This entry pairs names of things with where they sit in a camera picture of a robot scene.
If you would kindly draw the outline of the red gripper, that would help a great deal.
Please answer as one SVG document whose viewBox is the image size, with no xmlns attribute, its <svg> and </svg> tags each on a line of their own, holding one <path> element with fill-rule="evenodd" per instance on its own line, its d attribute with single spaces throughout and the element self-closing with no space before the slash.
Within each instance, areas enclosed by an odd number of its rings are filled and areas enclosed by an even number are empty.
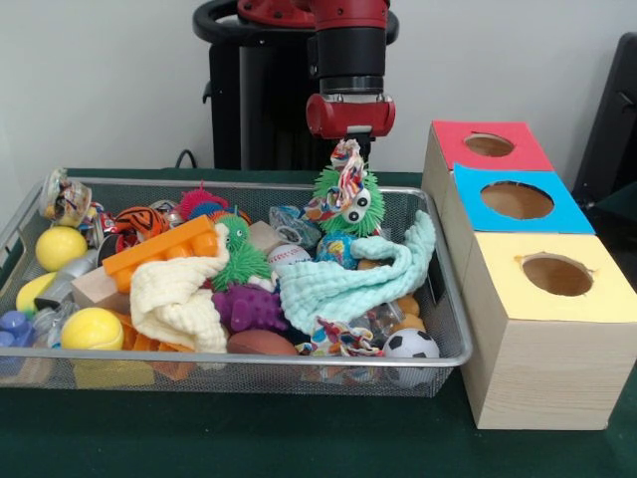
<svg viewBox="0 0 637 478">
<path fill-rule="evenodd" d="M 393 128 L 396 105 L 384 94 L 313 94 L 306 105 L 310 132 L 324 139 L 341 139 L 360 134 L 360 155 L 369 163 L 373 138 L 387 136 Z"/>
</svg>

